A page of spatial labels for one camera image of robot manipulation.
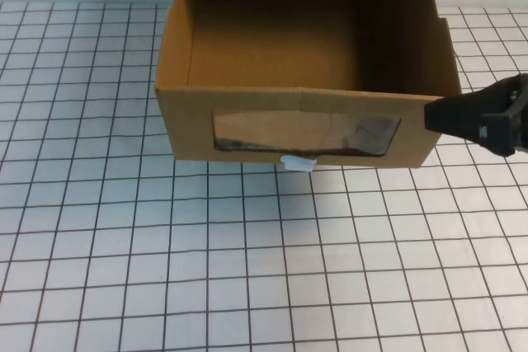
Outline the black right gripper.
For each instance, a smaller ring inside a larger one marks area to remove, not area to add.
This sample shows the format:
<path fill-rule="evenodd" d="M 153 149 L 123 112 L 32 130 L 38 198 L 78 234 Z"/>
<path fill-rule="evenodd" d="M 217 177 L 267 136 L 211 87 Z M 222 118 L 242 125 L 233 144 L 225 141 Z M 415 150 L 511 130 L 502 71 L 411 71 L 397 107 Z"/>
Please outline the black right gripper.
<path fill-rule="evenodd" d="M 508 118 L 500 115 L 510 107 Z M 455 116 L 449 113 L 480 116 Z M 426 129 L 476 143 L 500 157 L 527 152 L 527 74 L 503 78 L 476 92 L 425 105 Z"/>

